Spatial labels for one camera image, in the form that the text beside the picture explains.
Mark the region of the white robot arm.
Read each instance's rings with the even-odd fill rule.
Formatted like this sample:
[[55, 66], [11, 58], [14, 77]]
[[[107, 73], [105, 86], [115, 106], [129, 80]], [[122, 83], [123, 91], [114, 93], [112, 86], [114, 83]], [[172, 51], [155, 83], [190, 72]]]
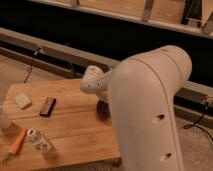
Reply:
[[184, 171], [174, 96], [192, 62], [166, 45], [121, 61], [108, 72], [90, 65], [80, 90], [99, 98], [97, 112], [111, 115], [125, 171]]

